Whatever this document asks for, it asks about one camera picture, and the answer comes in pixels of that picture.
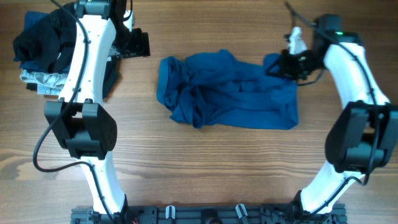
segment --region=blue fabric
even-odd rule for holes
[[[237,61],[227,50],[160,63],[157,99],[171,119],[195,128],[225,124],[243,128],[290,129],[299,122],[296,84],[270,77],[266,69],[279,59],[267,55],[264,66]],[[277,72],[275,66],[270,72]]]
[[[36,22],[43,19],[47,15],[48,13],[27,11],[24,20],[24,30],[31,28]],[[20,60],[14,57],[14,61],[19,62]],[[39,65],[34,61],[21,62],[19,68],[35,72],[47,72],[46,70],[41,69]],[[70,65],[58,73],[67,74],[69,73],[69,70],[70,70]]]

